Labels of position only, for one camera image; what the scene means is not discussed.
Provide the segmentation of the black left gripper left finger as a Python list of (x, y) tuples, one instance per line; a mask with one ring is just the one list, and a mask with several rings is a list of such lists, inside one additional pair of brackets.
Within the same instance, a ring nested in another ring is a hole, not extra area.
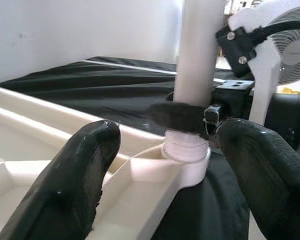
[(35, 179), (0, 231), (0, 240), (86, 240), (120, 145), (117, 123), (84, 125)]

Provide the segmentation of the white plastic table leg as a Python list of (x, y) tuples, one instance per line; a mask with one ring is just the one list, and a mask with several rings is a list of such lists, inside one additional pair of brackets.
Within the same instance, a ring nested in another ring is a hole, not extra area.
[[(216, 31), (227, 0), (184, 0), (173, 100), (207, 107), (217, 60)], [(208, 141), (198, 135), (167, 131), (163, 150), (175, 161), (192, 163), (206, 157)]]

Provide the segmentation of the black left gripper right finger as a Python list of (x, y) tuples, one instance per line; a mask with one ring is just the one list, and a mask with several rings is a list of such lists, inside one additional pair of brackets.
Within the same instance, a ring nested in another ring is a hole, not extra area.
[(276, 131), (228, 118), (216, 131), (266, 240), (300, 240), (300, 156)]

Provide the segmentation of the white rounded object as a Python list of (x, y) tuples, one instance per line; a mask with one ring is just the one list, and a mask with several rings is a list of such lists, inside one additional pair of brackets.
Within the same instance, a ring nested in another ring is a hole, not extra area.
[[(277, 12), (272, 24), (300, 21), (300, 0), (269, 0)], [(279, 80), (287, 84), (300, 80), (300, 29), (275, 33), (271, 39), (280, 55)]]

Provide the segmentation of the small yellow item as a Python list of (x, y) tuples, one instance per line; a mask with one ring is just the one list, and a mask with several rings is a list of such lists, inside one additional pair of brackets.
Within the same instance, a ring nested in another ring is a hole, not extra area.
[(289, 87), (283, 87), (280, 92), (282, 94), (291, 94), (291, 95), (300, 95), (300, 91), (297, 91), (295, 89), (289, 88)]

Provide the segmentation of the black table cloth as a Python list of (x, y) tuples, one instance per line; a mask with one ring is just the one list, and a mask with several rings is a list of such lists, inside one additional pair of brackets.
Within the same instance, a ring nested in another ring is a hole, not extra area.
[[(119, 122), (156, 135), (147, 108), (174, 89), (176, 66), (164, 62), (92, 57), (0, 82), (0, 87)], [(205, 178), (180, 190), (151, 240), (248, 240), (249, 210), (237, 179), (218, 150)]]

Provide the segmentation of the white plastic table top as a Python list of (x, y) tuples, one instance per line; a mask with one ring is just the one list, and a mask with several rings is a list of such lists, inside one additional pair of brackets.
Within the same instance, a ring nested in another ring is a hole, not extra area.
[[(99, 117), (0, 87), (0, 232), (67, 140)], [(121, 145), (86, 240), (150, 240), (177, 192), (201, 182), (209, 160), (168, 159), (164, 138), (120, 125)]]

